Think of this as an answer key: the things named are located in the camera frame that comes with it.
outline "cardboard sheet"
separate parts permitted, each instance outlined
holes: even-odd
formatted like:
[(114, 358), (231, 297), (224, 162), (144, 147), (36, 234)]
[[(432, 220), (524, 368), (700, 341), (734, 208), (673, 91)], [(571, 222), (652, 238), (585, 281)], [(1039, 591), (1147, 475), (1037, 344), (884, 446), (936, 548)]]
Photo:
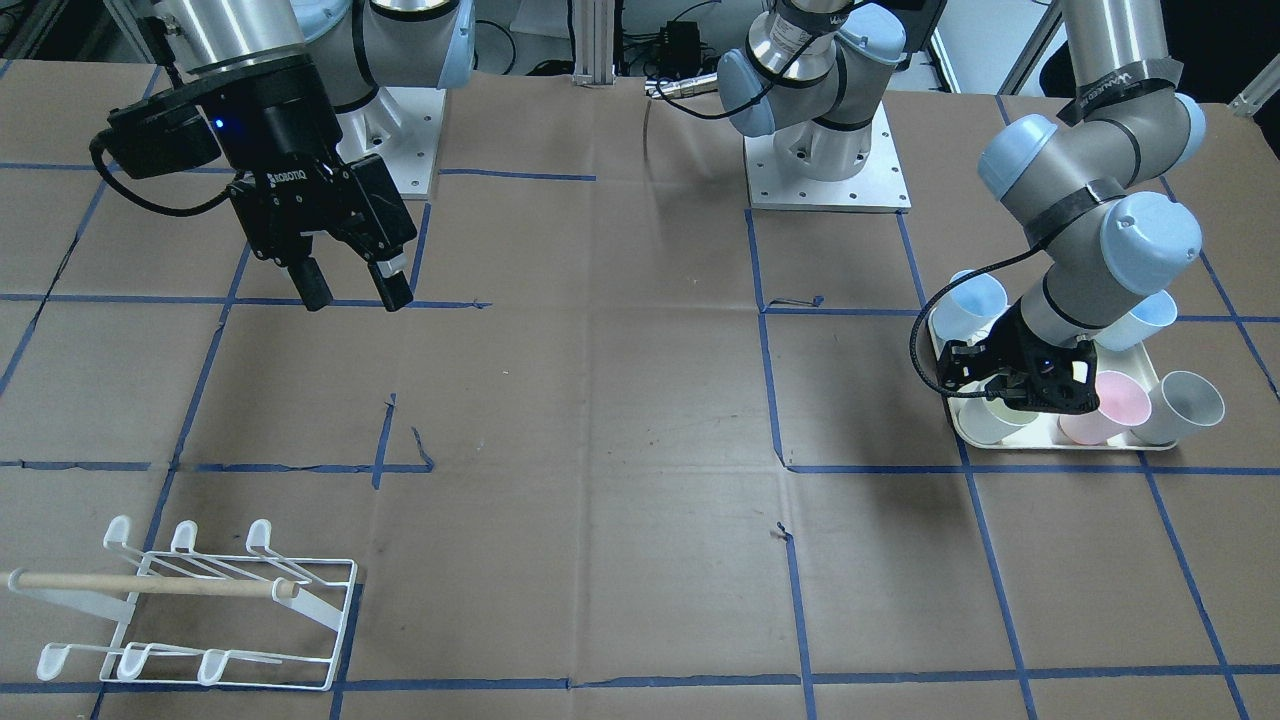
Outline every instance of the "cardboard sheet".
[[(319, 238), (343, 302), (308, 314), (274, 266), (237, 272), (228, 209), (92, 202), (83, 146), (154, 77), (0, 77), (0, 570), (127, 571), (99, 548), (120, 512), (137, 543), (156, 515), (159, 547), (192, 519), (211, 551), (269, 518), (282, 551), (357, 560), (360, 602), (332, 692), (116, 687), (97, 717), (1233, 716), (1211, 637), (1252, 716), (1280, 697), (1277, 170), (1224, 109), (1169, 179), (1226, 296), (1193, 268), (1194, 318), (1149, 348), (1228, 419), (1080, 457), (963, 450), (906, 357), (922, 293), (1025, 247), (974, 173), (993, 97), (887, 97), (906, 215), (749, 213), (728, 123), (635, 81), (476, 76), (410, 204), (422, 302), (367, 302), (364, 263)], [(1001, 277), (1016, 296), (1044, 266)], [(324, 639), (276, 610), (148, 600), (137, 630)], [(28, 683), (41, 643), (108, 637), (0, 594), (0, 715), (92, 715), (92, 662)]]

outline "cup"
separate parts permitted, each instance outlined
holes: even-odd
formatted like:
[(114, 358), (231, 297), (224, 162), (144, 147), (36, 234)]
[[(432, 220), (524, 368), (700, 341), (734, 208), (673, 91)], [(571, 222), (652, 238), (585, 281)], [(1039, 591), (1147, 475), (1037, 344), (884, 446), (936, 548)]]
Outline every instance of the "cup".
[(1125, 313), (1124, 318), (1094, 336), (1093, 341), (1107, 350), (1120, 352), (1167, 328), (1176, 319), (1178, 304), (1174, 302), (1172, 295), (1162, 290), (1146, 297), (1133, 310)]
[(1151, 388), (1151, 419), (1133, 429), (1151, 445), (1169, 445), (1222, 421), (1226, 402), (1213, 383), (1188, 370), (1174, 370)]
[[(973, 270), (960, 270), (951, 275), (955, 282)], [(929, 315), (933, 337), (940, 342), (948, 340), (969, 341), (973, 333), (995, 320), (1005, 311), (1009, 296), (1005, 286), (991, 275), (978, 275), (951, 288), (942, 296)]]
[(978, 445), (996, 445), (1032, 424), (1039, 413), (1012, 410), (1004, 400), (969, 397), (960, 406), (956, 423)]
[(1101, 404), (1084, 415), (1059, 415), (1057, 427), (1076, 445), (1102, 445), (1151, 418), (1151, 398), (1138, 380), (1102, 370), (1094, 383)]

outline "cable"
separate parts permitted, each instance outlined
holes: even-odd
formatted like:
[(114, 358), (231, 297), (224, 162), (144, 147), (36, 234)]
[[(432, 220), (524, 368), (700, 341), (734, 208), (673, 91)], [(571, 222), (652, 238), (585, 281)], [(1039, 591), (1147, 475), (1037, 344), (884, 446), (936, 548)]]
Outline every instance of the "cable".
[(507, 28), (502, 27), (500, 24), (498, 24), (498, 23), (495, 23), (493, 20), (476, 20), (476, 24), (477, 26), (493, 26), (493, 27), (500, 29), (502, 33), (507, 36), (507, 42), (511, 42), (511, 61), (507, 63), (507, 69), (502, 70), (502, 74), (509, 73), (511, 69), (516, 67), (516, 38), (511, 36), (511, 32), (508, 32)]
[(676, 15), (675, 18), (671, 18), (671, 22), (678, 20), (680, 18), (687, 15), (690, 12), (696, 10), (698, 8), (701, 8), (703, 5), (719, 5), (719, 4), (721, 4), (721, 0), (707, 0), (705, 3), (699, 3), (699, 4), (696, 4), (696, 5), (691, 6), (691, 8), (685, 8), (684, 10), (681, 10), (681, 13), (678, 15)]
[(1015, 255), (1012, 258), (1009, 258), (1007, 260), (1001, 260), (1001, 261), (995, 263), (992, 265), (987, 265), (986, 268), (979, 268), (979, 269), (973, 270), (970, 273), (965, 273), (963, 277), (960, 277), (960, 278), (957, 278), (957, 279), (951, 281), (950, 283), (947, 283), (946, 287), (943, 287), (942, 290), (940, 290), (938, 292), (936, 292), (933, 295), (933, 297), (931, 297), (929, 301), (924, 304), (924, 307), (920, 307), (920, 313), (915, 316), (915, 323), (911, 324), (911, 338), (909, 341), (910, 345), (908, 346), (908, 350), (911, 354), (911, 366), (915, 368), (915, 374), (920, 377), (920, 379), (924, 382), (924, 384), (927, 384), (929, 387), (929, 389), (932, 389), (933, 392), (941, 395), (942, 397), (983, 397), (983, 398), (987, 398), (987, 400), (995, 400), (996, 397), (998, 397), (995, 391), (986, 391), (984, 389), (984, 391), (978, 391), (978, 392), (956, 392), (954, 389), (947, 389), (947, 388), (940, 386), (937, 383), (937, 380), (934, 380), (933, 378), (928, 377), (924, 373), (924, 368), (920, 365), (920, 354), (919, 354), (919, 351), (915, 347), (916, 343), (919, 342), (919, 338), (920, 338), (920, 325), (923, 325), (924, 320), (929, 316), (929, 310), (932, 310), (933, 306), (937, 305), (938, 301), (942, 300), (942, 296), (945, 296), (946, 293), (951, 292), (956, 287), (959, 287), (959, 286), (961, 286), (961, 284), (972, 281), (973, 278), (975, 278), (978, 275), (984, 275), (987, 273), (995, 273), (996, 270), (1000, 270), (1000, 269), (1007, 268), (1010, 265), (1015, 265), (1018, 263), (1021, 263), (1023, 260), (1027, 260), (1028, 258), (1036, 255), (1041, 250), (1044, 250), (1046, 247), (1048, 247), (1048, 243), (1050, 243), (1051, 240), (1052, 240), (1052, 237), (1044, 238), (1044, 240), (1037, 242), (1034, 246), (1032, 246), (1032, 249), (1028, 250), (1027, 252), (1023, 252), (1020, 255)]
[[(206, 200), (205, 202), (201, 202), (195, 208), (166, 208), (164, 205), (156, 205), (150, 200), (134, 195), (132, 190), (124, 187), (124, 184), (122, 184), (120, 181), (115, 179), (115, 177), (111, 176), (111, 170), (106, 167), (106, 163), (102, 161), (104, 150), (106, 150), (106, 145), (102, 142), (102, 133), (97, 133), (96, 136), (93, 136), (93, 140), (90, 141), (88, 151), (90, 156), (93, 159), (93, 168), (97, 170), (97, 174), (102, 176), (102, 181), (106, 182), (106, 184), (111, 186), (111, 190), (119, 192), (120, 196), (123, 196), (129, 202), (133, 202), (138, 208), (150, 210), (159, 215), (168, 215), (170, 218), (192, 218), (200, 215), (201, 213), (207, 213), (209, 210), (212, 210), (214, 208), (221, 205), (223, 201), (230, 197), (232, 195), (230, 186), (227, 186), (215, 197), (212, 197), (211, 200)], [(242, 173), (237, 173), (237, 178), (239, 178), (241, 174)]]
[[(820, 36), (814, 35), (813, 37), (810, 37), (809, 40), (806, 40), (805, 44), (801, 45), (799, 50), (796, 50), (795, 55), (791, 55), (791, 59), (787, 60), (787, 64), (782, 65), (782, 69), (774, 77), (782, 77), (782, 76), (785, 76), (787, 73), (787, 70), (791, 69), (791, 65), (794, 65), (796, 63), (796, 60), (800, 59), (800, 55), (804, 55), (804, 51), (808, 50), (810, 45), (813, 45), (814, 42), (817, 42), (818, 37), (820, 37)], [(718, 114), (714, 114), (714, 115), (708, 115), (708, 114), (704, 114), (704, 113), (699, 113), (698, 110), (692, 110), (690, 108), (685, 108), (684, 105), (676, 102), (675, 100), (672, 100), (671, 97), (668, 97), (666, 92), (662, 91), (662, 83), (660, 82), (657, 83), (657, 85), (654, 85), (653, 87), (654, 87), (654, 91), (658, 92), (658, 97), (662, 97), (667, 102), (667, 105), (671, 105), (672, 108), (680, 110), (681, 113), (692, 115), (692, 117), (703, 119), (703, 120), (723, 120), (724, 118), (732, 118), (733, 115), (741, 113), (742, 110), (746, 110), (749, 108), (753, 108), (753, 106), (758, 105), (760, 102), (760, 100), (764, 100), (764, 96), (768, 95), (769, 91), (773, 90), (773, 87), (776, 85), (777, 85), (777, 82), (773, 81), (773, 79), (771, 79), (769, 83), (764, 86), (764, 90), (762, 90), (760, 92), (758, 92), (755, 95), (755, 97), (748, 100), (746, 102), (744, 102), (742, 105), (739, 105), (737, 108), (733, 108), (732, 110), (726, 110), (723, 113), (718, 113)]]

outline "black strap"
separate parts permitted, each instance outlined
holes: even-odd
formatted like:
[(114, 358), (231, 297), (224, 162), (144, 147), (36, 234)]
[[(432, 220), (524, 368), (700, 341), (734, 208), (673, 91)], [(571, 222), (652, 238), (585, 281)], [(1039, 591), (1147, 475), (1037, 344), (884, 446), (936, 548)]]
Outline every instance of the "black strap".
[(1129, 182), (1124, 183), (1125, 187), (1132, 187), (1134, 181), (1138, 179), (1138, 173), (1142, 170), (1142, 145), (1138, 142), (1138, 137), (1119, 120), (1112, 120), (1111, 118), (1097, 118), (1097, 120), (1117, 127), (1129, 138), (1129, 145), (1133, 145), (1133, 174), (1129, 176)]
[(1069, 126), (1079, 124), (1098, 108), (1164, 87), (1178, 87), (1181, 77), (1183, 64), (1172, 58), (1129, 63), (1076, 88), (1075, 100), (1057, 113), (1057, 119)]
[(1030, 242), (1032, 247), (1048, 247), (1048, 243), (1059, 233), (1085, 213), (1120, 197), (1124, 197), (1124, 188), (1115, 178), (1089, 181), (1088, 184), (1050, 205), (1047, 210), (1027, 223), (1024, 231), (1027, 241)]
[(355, 0), (351, 4), (351, 42), (356, 47), (356, 67), (360, 68), (360, 77), (366, 85), (378, 87), (374, 79), (374, 70), (369, 67), (369, 54), (365, 51), (365, 0)]

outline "metal pole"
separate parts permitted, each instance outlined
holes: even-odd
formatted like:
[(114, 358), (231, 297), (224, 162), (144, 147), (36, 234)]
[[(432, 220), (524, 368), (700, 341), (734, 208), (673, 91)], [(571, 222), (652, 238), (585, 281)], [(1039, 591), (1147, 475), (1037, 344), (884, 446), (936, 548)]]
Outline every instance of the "metal pole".
[(1057, 35), (1060, 27), (1062, 27), (1062, 3), (1061, 0), (1053, 0), (1048, 9), (1044, 10), (1036, 29), (1032, 31), (1032, 36), (1027, 40), (1027, 45), (1023, 46), (1023, 51), (1018, 55), (1018, 60), (1014, 61), (1014, 67), (1005, 77), (1005, 82), (1000, 85), (998, 95), (1018, 95), (1023, 90), (1023, 86), (1030, 79), (1032, 70), (1036, 69), (1041, 58), (1048, 51), (1048, 46), (1053, 42), (1053, 36)]
[(1231, 100), (1231, 109), (1242, 118), (1252, 118), (1276, 94), (1276, 90), (1280, 90), (1280, 54), (1276, 54), (1258, 77)]

